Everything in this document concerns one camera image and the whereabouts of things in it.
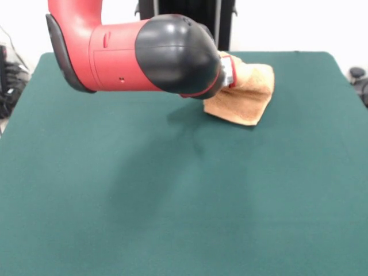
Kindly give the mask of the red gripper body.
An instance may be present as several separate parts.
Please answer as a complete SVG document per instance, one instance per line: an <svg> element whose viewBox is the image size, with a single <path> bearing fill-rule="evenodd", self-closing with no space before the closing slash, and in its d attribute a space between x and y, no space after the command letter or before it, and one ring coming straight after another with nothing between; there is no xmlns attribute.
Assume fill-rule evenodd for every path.
<svg viewBox="0 0 368 276"><path fill-rule="evenodd" d="M236 85L236 70L233 58L230 55L221 58L221 68L224 73L223 86L234 87Z"/></svg>

